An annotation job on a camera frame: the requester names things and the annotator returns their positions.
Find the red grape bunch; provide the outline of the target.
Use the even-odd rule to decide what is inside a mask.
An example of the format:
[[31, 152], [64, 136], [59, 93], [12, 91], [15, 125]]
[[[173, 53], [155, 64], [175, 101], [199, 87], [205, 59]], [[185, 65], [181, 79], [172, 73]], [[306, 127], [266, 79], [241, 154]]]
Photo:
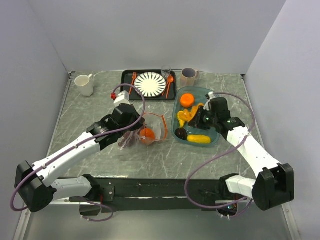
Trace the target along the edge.
[[136, 131], [127, 131], [118, 143], [121, 150], [135, 146], [139, 141]]

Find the golden ginger root toy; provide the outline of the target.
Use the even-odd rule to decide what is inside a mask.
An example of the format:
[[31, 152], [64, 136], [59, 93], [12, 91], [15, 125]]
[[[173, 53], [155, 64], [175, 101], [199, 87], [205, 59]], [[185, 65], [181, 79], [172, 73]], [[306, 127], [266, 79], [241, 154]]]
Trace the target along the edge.
[[194, 117], [196, 116], [196, 114], [197, 114], [197, 111], [198, 111], [199, 107], [203, 107], [203, 106], [204, 106], [203, 103], [199, 103], [199, 104], [197, 104], [197, 105], [194, 105], [194, 106], [191, 108], [191, 110], [190, 110], [190, 112], [189, 112], [188, 122], [190, 122], [190, 121], [193, 120], [193, 118], [194, 118]]

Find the orange pumpkin toy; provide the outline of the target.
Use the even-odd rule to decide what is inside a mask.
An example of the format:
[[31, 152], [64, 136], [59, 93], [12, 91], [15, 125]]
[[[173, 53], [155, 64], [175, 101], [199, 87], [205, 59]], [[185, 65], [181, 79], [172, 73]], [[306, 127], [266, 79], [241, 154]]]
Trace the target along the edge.
[[154, 131], [147, 127], [140, 131], [139, 137], [140, 141], [145, 145], [151, 145], [156, 140]]

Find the clear zip top bag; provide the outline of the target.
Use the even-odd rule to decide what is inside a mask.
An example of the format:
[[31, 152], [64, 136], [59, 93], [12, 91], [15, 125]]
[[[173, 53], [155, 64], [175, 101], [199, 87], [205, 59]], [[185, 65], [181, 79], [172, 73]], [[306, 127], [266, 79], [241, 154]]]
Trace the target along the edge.
[[118, 146], [121, 150], [139, 146], [149, 146], [164, 141], [168, 135], [168, 126], [164, 115], [147, 112], [143, 115], [145, 122], [138, 130], [128, 131]]

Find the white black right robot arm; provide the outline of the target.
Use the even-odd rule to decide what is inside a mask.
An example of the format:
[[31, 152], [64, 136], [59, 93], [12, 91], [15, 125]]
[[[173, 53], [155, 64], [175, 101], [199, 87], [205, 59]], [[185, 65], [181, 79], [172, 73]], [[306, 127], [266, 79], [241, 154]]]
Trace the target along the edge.
[[242, 155], [255, 174], [255, 179], [236, 173], [221, 177], [218, 193], [222, 198], [230, 199], [239, 194], [254, 200], [262, 211], [294, 200], [294, 169], [272, 157], [250, 134], [244, 122], [231, 116], [224, 97], [210, 99], [200, 106], [191, 124], [199, 129], [215, 128]]

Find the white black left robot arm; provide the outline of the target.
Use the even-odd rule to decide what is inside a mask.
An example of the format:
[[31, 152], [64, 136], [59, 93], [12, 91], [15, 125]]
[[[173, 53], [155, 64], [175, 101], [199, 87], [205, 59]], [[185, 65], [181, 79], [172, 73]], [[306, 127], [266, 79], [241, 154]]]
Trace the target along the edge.
[[15, 193], [20, 195], [32, 213], [63, 198], [99, 200], [102, 195], [100, 184], [90, 174], [68, 179], [60, 177], [78, 162], [115, 144], [126, 132], [138, 130], [144, 122], [143, 114], [138, 113], [133, 105], [120, 104], [112, 114], [93, 123], [76, 140], [56, 153], [33, 164], [27, 161], [19, 164]]

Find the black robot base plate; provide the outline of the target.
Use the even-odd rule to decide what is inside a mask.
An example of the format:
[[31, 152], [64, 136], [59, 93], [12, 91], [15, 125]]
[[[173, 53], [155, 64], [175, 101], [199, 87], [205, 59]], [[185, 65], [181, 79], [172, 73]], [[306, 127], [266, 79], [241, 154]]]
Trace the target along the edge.
[[185, 193], [183, 179], [98, 178], [90, 174], [84, 177], [93, 185], [85, 198], [115, 212], [197, 209], [187, 196], [206, 206], [242, 198], [240, 194], [229, 193], [217, 179], [192, 179]]

